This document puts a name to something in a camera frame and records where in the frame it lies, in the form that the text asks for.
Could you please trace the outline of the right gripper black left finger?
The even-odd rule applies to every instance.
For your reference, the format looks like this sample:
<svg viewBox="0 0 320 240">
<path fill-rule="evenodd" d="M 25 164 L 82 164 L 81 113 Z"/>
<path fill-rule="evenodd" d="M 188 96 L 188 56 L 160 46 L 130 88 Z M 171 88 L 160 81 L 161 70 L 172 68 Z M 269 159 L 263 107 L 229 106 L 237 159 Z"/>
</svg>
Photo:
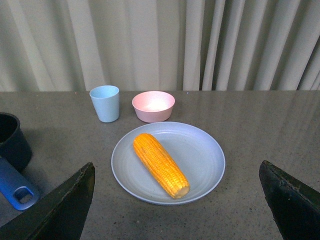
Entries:
<svg viewBox="0 0 320 240">
<path fill-rule="evenodd" d="M 90 209 L 95 167 L 89 162 L 0 228 L 2 240 L 78 240 Z"/>
</svg>

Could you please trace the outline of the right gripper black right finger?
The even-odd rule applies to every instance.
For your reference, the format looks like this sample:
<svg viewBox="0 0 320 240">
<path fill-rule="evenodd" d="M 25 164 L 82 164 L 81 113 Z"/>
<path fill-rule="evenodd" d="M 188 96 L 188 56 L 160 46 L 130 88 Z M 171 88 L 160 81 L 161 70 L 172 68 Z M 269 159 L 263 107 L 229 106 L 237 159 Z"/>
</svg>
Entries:
<svg viewBox="0 0 320 240">
<path fill-rule="evenodd" d="M 259 167 L 266 202 L 284 240 L 320 238 L 320 193 L 269 161 Z"/>
</svg>

